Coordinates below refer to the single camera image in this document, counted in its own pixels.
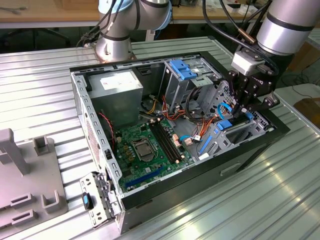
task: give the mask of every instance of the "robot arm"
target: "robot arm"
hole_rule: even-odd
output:
[[[227,77],[235,99],[235,117],[246,111],[269,109],[279,104],[273,93],[276,83],[319,18],[319,0],[272,2],[253,47],[269,57],[279,68],[279,73],[270,74],[272,69],[266,61],[250,49],[237,51],[231,64],[236,71],[230,71]],[[265,98],[262,104],[257,104],[255,100],[260,96]]]
[[[110,10],[111,22],[100,23],[101,37],[96,43],[97,56],[103,62],[124,61],[132,56],[130,32],[133,30],[161,30],[171,21],[172,5],[169,0],[114,0],[99,1],[100,19]]]

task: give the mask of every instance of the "wooden table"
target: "wooden table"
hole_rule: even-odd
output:
[[[97,10],[64,10],[60,0],[0,0],[0,7],[17,8],[25,6],[27,10],[20,15],[0,10],[0,29],[16,28],[53,28],[94,26],[99,21]],[[200,6],[173,7],[172,24],[205,23]],[[230,22],[222,9],[207,12],[213,23]],[[231,13],[236,22],[241,22],[243,15]]]

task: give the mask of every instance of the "motherboard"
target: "motherboard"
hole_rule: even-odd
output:
[[[131,191],[194,163],[166,119],[124,128],[115,133],[119,185]]]

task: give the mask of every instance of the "aluminum table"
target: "aluminum table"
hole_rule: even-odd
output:
[[[138,58],[209,51],[227,69],[232,55],[207,37],[137,42]],[[93,230],[79,179],[95,171],[77,118],[69,68],[98,63],[91,48],[0,55],[0,129],[17,143],[55,141],[69,211],[9,239],[114,239],[115,222]],[[286,98],[288,92],[279,93]],[[249,168],[119,239],[319,239],[319,130],[284,101],[273,110],[291,129]]]

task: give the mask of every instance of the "white label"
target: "white label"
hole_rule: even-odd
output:
[[[130,71],[116,72],[114,75],[101,78],[100,82],[104,90],[117,89],[138,84]]]

